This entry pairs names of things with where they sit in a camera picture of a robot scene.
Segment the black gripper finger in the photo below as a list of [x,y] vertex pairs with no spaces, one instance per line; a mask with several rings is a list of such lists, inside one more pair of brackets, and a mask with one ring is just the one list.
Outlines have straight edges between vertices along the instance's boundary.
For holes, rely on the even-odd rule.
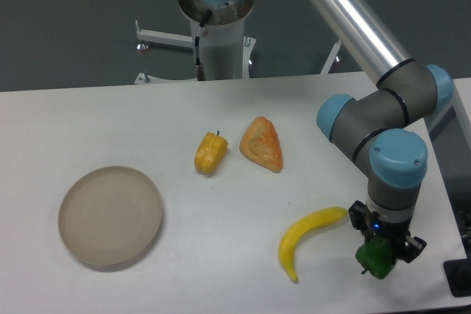
[[355,201],[348,209],[352,227],[358,230],[367,240],[370,236],[369,226],[366,222],[366,205],[361,201]]
[[397,246],[397,259],[405,263],[411,263],[421,255],[427,242],[419,237],[406,235]]

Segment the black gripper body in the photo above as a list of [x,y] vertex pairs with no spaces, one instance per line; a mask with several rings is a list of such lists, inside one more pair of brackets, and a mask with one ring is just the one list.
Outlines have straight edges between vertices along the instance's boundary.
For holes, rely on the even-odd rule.
[[381,207],[366,207],[366,233],[364,242],[374,237],[382,237],[392,244],[403,244],[410,235],[409,226],[414,208],[404,210],[387,210]]

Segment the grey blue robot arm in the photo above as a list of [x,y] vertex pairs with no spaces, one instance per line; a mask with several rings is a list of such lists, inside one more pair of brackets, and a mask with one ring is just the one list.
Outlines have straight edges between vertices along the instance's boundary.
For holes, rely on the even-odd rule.
[[[409,124],[437,113],[453,94],[451,78],[436,65],[409,56],[363,0],[309,0],[376,86],[362,99],[329,98],[316,122],[368,179],[365,202],[349,210],[366,244],[384,239],[388,263],[411,262],[425,241],[411,236],[411,223],[424,179],[428,150],[407,131]],[[246,70],[242,25],[254,0],[179,0],[192,25],[191,48],[199,81],[240,79]]]

